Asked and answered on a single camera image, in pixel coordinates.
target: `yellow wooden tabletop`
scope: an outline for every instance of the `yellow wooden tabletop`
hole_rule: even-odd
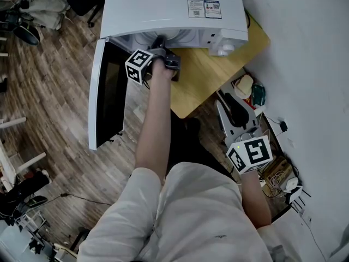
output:
[[[249,41],[227,57],[210,56],[208,49],[173,49],[182,67],[179,81],[172,82],[171,109],[187,117],[269,45],[270,39],[251,18]]]

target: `wood plank flooring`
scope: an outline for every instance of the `wood plank flooring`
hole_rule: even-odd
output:
[[[10,53],[0,58],[0,76],[6,75],[9,88],[0,94],[0,118],[5,121],[26,116],[27,122],[5,129],[8,155],[19,153],[26,162],[42,152],[47,157],[36,167],[46,169],[53,182],[38,194],[49,200],[71,193],[105,203],[114,203],[134,168],[134,153],[145,115],[148,90],[129,83],[125,131],[114,143],[98,151],[88,149],[88,96],[94,49],[99,39],[100,12],[95,27],[89,17],[73,11],[59,31],[40,29],[41,43],[31,47],[12,35],[2,49]],[[200,138],[226,168],[231,168],[220,145],[223,133],[214,112],[215,96],[194,111],[202,122]],[[71,244],[78,227],[92,228],[108,207],[76,198],[59,198],[40,208],[50,227],[42,234],[51,242]]]

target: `microwave door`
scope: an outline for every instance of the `microwave door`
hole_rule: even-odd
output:
[[[130,53],[106,39],[97,41],[88,105],[88,143],[91,150],[124,129],[127,75]]]

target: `white device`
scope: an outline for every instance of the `white device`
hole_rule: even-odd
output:
[[[248,41],[242,0],[106,0],[89,95],[89,148],[123,130],[125,62],[163,35],[166,48],[200,47],[227,56]]]
[[[268,136],[234,142],[226,155],[239,174],[258,170],[273,160]]]

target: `microwave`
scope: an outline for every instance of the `microwave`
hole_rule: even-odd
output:
[[[248,41],[242,0],[105,0],[89,93],[90,149],[124,129],[125,62],[160,35],[167,49],[199,47],[227,56]]]

